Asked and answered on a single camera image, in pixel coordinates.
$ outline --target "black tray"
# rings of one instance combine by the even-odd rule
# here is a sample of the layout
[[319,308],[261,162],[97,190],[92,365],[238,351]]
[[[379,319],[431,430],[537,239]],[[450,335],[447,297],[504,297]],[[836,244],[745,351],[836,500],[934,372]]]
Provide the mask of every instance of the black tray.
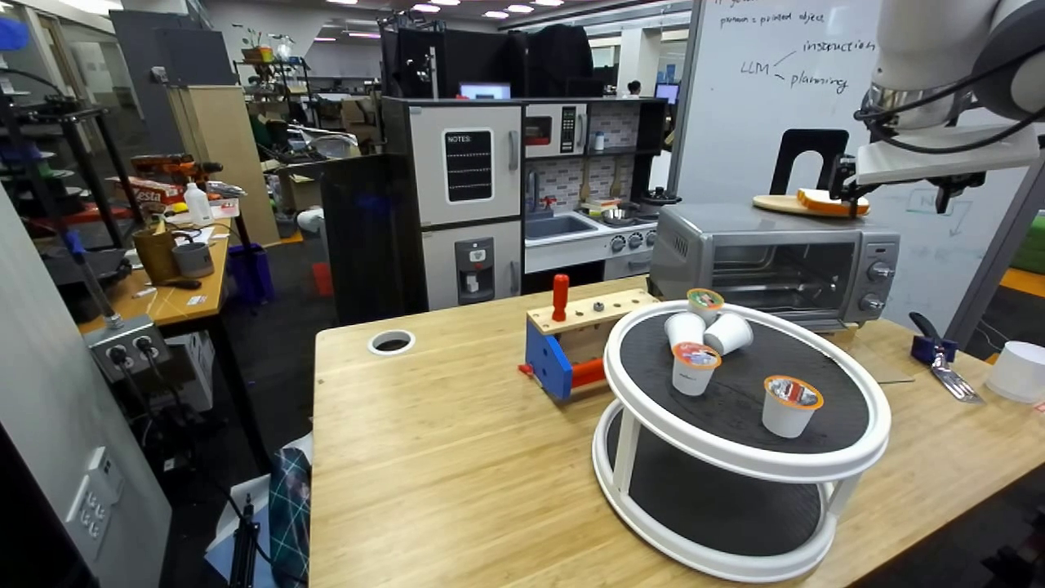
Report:
[[[722,358],[706,394],[681,394],[674,390],[674,356],[658,314],[621,344],[626,376],[667,412],[708,434],[783,454],[826,454],[855,444],[869,427],[869,404],[858,386],[812,347],[752,322],[756,344]],[[822,393],[822,408],[801,439],[777,439],[760,425],[763,376],[801,376]]]
[[[607,461],[616,454],[621,412],[607,427]],[[629,495],[661,526],[733,554],[788,554],[812,539],[819,491],[769,482],[702,464],[650,430],[641,430]]]

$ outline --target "white rim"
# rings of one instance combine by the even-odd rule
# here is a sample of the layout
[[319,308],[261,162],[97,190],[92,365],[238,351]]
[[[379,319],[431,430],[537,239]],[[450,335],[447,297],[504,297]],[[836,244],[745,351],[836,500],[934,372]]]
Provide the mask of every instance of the white rim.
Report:
[[417,344],[417,335],[412,331],[384,331],[384,332],[375,332],[365,347],[375,356],[403,356],[403,353],[415,351],[415,344]]
[[616,510],[616,516],[638,533],[642,535],[654,550],[661,550],[662,554],[727,578],[727,581],[783,581],[783,578],[797,578],[809,568],[818,568],[822,561],[822,554],[829,551],[834,539],[836,539],[836,510],[826,510],[829,495],[826,488],[818,482],[819,491],[819,524],[818,533],[797,545],[794,551],[783,554],[733,554],[733,551],[718,551],[718,550],[706,550],[700,542],[689,542],[687,535],[675,535],[674,530],[667,530],[662,524],[658,524],[648,510],[641,510],[626,491],[614,488],[614,466],[607,457],[607,434],[612,434],[612,420],[621,416],[621,402],[607,404],[605,416],[597,417],[593,427],[593,442],[592,442],[592,469],[597,476],[597,488],[605,491],[607,504]]
[[621,344],[623,335],[642,322],[654,319],[661,314],[675,314],[687,311],[687,300],[667,300],[667,305],[654,305],[654,308],[641,308],[629,311],[626,317],[616,319],[616,328],[612,331],[612,339],[605,347],[605,370],[607,370],[607,383],[614,390],[614,394],[621,400],[621,404],[658,439],[675,444],[684,454],[693,454],[700,461],[708,461],[722,469],[734,469],[745,476],[760,476],[760,481],[781,481],[781,482],[818,482],[818,481],[843,481],[843,476],[855,476],[863,469],[869,469],[887,447],[887,430],[891,430],[891,408],[886,393],[879,390],[879,383],[838,347],[834,347],[829,339],[752,311],[752,308],[734,308],[726,305],[726,311],[740,314],[752,322],[760,322],[769,331],[781,331],[790,339],[822,353],[826,358],[834,358],[863,393],[866,404],[869,404],[869,427],[863,430],[863,439],[850,447],[838,451],[822,451],[822,454],[783,454],[783,451],[763,451],[763,447],[749,447],[737,442],[726,442],[718,434],[708,434],[702,427],[693,427],[689,420],[675,417],[674,412],[667,412],[662,404],[658,404],[623,370],[621,363]]

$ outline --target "writing on whiteboard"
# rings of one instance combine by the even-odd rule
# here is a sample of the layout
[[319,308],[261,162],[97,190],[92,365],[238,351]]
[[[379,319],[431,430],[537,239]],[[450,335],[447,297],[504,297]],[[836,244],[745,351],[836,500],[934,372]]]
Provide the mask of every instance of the writing on whiteboard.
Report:
[[826,23],[822,12],[726,12],[718,27],[781,27],[781,23],[802,23],[819,27]]
[[806,41],[802,52],[879,52],[879,41],[855,38],[855,41]]
[[843,55],[843,52],[874,52],[879,47],[869,38],[853,38],[853,41],[819,41],[819,38],[806,38],[802,47],[790,48],[781,60],[752,60],[740,63],[740,76],[749,78],[777,78],[788,87],[826,87],[834,96],[845,96],[850,83],[843,76],[819,76],[801,66],[790,66],[788,60],[797,52],[812,52],[812,55]]

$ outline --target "oven window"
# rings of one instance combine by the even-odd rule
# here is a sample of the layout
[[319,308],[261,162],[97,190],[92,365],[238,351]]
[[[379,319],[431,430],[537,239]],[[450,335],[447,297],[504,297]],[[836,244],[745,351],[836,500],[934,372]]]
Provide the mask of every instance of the oven window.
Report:
[[525,118],[523,140],[525,145],[552,145],[552,118]]
[[447,148],[447,196],[450,202],[490,199],[492,173],[490,173],[490,132],[450,132],[443,136]]
[[714,250],[714,291],[769,314],[838,311],[855,244],[757,244]]

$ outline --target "toaster oven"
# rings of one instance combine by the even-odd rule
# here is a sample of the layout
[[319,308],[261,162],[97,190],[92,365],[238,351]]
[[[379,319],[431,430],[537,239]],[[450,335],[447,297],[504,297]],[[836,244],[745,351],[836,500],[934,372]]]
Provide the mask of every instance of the toaster oven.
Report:
[[874,319],[900,239],[869,218],[801,218],[749,202],[670,206],[654,233],[650,291],[711,288],[818,332]]

